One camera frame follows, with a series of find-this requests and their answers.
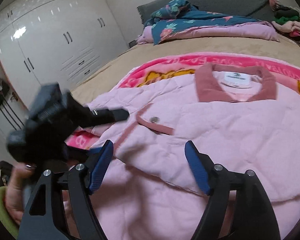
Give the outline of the green sleeve left forearm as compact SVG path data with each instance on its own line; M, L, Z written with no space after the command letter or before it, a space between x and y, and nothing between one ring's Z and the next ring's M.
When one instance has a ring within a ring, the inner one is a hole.
M19 226L12 219L5 206L6 186L0 187L0 225L2 225L5 231L12 237L12 239L18 238Z

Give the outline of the person's left hand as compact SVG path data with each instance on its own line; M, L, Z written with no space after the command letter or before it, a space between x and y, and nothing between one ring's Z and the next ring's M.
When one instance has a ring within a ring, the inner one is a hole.
M24 213L23 190L25 188L25 180L33 175L35 169L36 165L25 163L17 163L12 168L4 203L7 212L17 225L20 225Z

